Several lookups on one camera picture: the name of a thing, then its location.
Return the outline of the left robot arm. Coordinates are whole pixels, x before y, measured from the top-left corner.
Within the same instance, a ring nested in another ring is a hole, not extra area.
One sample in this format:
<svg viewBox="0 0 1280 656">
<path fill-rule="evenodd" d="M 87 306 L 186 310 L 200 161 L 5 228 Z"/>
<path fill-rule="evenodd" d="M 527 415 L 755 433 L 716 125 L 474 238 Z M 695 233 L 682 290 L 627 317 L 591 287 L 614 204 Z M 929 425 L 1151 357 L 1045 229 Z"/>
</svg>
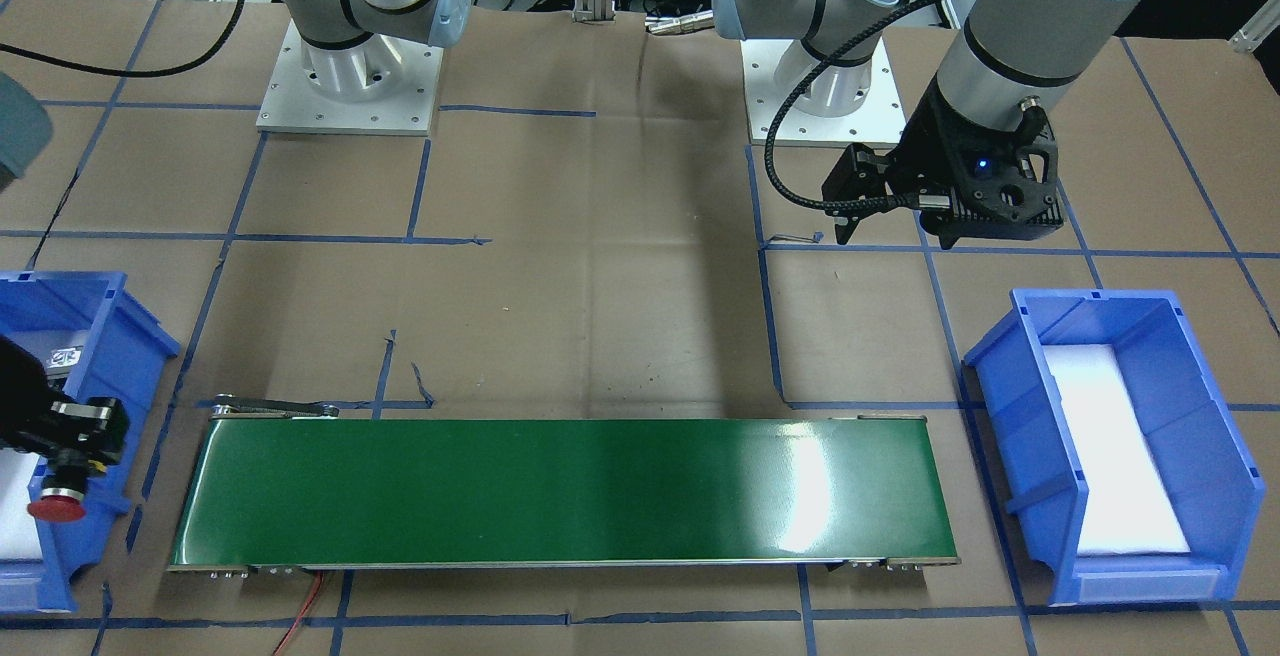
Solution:
<svg viewBox="0 0 1280 656">
<path fill-rule="evenodd" d="M 786 38 L 800 63 L 764 128 L 764 168 L 790 202 L 823 211 L 846 245 L 869 217 L 918 211 L 943 249 L 1032 241 L 1065 215 L 1050 111 L 1140 0 L 975 0 L 899 144 L 850 144 L 817 199 L 786 186 L 774 147 L 787 114 L 832 70 L 863 70 L 881 32 L 943 0 L 710 0 L 724 38 Z"/>
</svg>

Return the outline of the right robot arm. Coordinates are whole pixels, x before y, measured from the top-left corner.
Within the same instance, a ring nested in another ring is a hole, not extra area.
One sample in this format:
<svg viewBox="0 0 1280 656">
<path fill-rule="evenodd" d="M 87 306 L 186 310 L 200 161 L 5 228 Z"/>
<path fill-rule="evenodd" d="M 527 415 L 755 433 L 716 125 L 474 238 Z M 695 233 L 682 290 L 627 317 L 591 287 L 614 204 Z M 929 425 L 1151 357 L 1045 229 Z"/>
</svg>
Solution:
<svg viewBox="0 0 1280 656">
<path fill-rule="evenodd" d="M 45 29 L 52 53 L 28 44 L 4 44 L 3 192 L 26 193 L 33 164 L 58 141 L 44 100 L 78 78 L 59 105 L 86 101 L 105 123 L 110 97 L 125 95 L 124 120 L 134 127 L 125 144 L 136 152 L 166 147 L 143 183 L 172 188 L 175 205 L 192 208 L 195 187 L 216 179 L 250 154 L 225 158 L 218 145 L 238 132 L 257 131 L 275 144 L 319 142 L 305 158 L 300 183 L 320 165 L 339 164 L 348 179 L 374 165 L 375 146 L 406 149 L 429 141 L 439 65 L 463 33 L 471 0 L 283 0 L 265 10 L 271 33 L 283 33 L 275 65 L 256 56 L 233 70 L 234 33 L 255 13 L 243 0 L 220 6 L 155 3 L 132 22 L 111 6 L 68 0 L 19 0 L 22 35 Z"/>
</svg>

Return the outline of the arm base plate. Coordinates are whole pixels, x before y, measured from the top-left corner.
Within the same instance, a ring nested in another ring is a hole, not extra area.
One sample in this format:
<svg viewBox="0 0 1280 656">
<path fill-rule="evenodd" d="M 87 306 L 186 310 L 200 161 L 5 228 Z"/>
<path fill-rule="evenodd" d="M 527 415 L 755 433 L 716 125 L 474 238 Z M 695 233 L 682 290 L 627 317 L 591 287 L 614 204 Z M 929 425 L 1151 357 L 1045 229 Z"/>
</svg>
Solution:
<svg viewBox="0 0 1280 656">
<path fill-rule="evenodd" d="M 748 40 L 741 53 L 751 144 L 763 145 L 782 101 L 817 62 L 797 40 Z M 776 142 L 891 149 L 905 122 L 886 46 L 877 40 L 868 62 L 831 67 L 808 87 L 785 117 Z"/>
<path fill-rule="evenodd" d="M 444 55 L 385 35 L 324 50 L 289 24 L 256 126 L 273 133 L 426 137 Z"/>
</svg>

